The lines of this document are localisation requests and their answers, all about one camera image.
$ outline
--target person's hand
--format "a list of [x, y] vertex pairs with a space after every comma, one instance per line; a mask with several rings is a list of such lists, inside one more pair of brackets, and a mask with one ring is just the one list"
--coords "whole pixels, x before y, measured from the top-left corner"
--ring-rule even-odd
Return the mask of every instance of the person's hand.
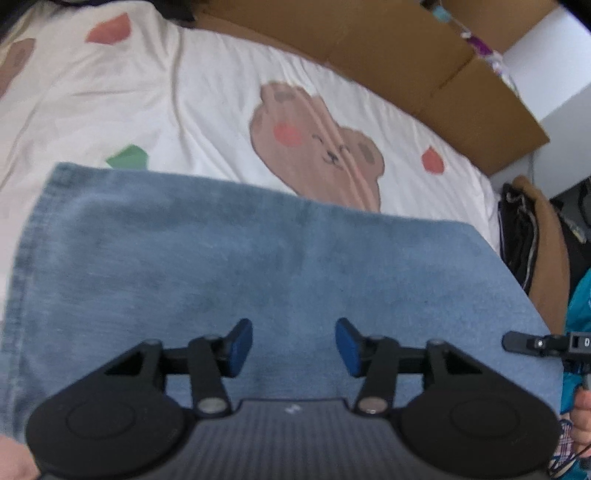
[[0, 479], [35, 480], [39, 475], [27, 446], [0, 435]]
[[[579, 388], [574, 396], [574, 407], [570, 412], [573, 429], [570, 432], [576, 452], [591, 444], [591, 391]], [[581, 457], [591, 456], [591, 449]]]

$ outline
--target pink cheek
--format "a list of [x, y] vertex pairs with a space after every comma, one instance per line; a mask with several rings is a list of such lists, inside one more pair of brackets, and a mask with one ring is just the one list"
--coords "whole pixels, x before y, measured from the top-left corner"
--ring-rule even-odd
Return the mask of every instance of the pink cheek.
[[300, 130], [290, 124], [276, 124], [273, 135], [281, 145], [286, 147], [299, 147], [304, 142]]

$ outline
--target white wall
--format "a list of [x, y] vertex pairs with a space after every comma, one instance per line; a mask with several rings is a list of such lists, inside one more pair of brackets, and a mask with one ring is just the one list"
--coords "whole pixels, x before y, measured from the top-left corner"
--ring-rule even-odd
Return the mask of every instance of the white wall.
[[548, 14], [504, 59], [538, 120], [591, 83], [591, 35], [563, 8]]
[[[521, 99], [550, 137], [552, 146], [536, 152], [534, 180], [547, 197], [553, 197], [591, 173], [591, 105], [571, 105], [591, 98], [572, 98], [591, 85], [591, 34], [570, 13], [557, 8], [511, 47], [504, 60]], [[570, 123], [578, 135], [569, 134]], [[527, 176], [528, 163], [524, 158], [492, 176], [493, 187], [499, 190], [517, 175]]]

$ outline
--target brown cardboard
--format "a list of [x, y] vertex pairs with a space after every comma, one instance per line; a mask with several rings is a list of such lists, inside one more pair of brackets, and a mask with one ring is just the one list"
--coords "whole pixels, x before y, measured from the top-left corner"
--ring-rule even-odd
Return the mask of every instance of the brown cardboard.
[[210, 30], [267, 44], [270, 37], [273, 46], [331, 65], [424, 122], [487, 175], [548, 141], [472, 48], [411, 0], [210, 0], [205, 11], [215, 17], [204, 22]]
[[558, 7], [554, 0], [445, 0], [443, 5], [474, 35], [501, 53]]

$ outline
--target denim cloth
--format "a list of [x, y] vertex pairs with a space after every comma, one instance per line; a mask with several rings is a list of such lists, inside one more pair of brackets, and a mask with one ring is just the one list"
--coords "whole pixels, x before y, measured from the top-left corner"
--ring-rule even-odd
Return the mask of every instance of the denim cloth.
[[[0, 430], [22, 440], [34, 407], [146, 338], [165, 348], [225, 334], [254, 345], [244, 397], [353, 400], [335, 347], [364, 334], [443, 338], [560, 404], [559, 361], [506, 353], [507, 330], [547, 328], [473, 227], [321, 205], [251, 186], [148, 171], [57, 166], [23, 233], [0, 358]], [[186, 378], [168, 393], [190, 405]], [[398, 381], [397, 405], [421, 391]]]

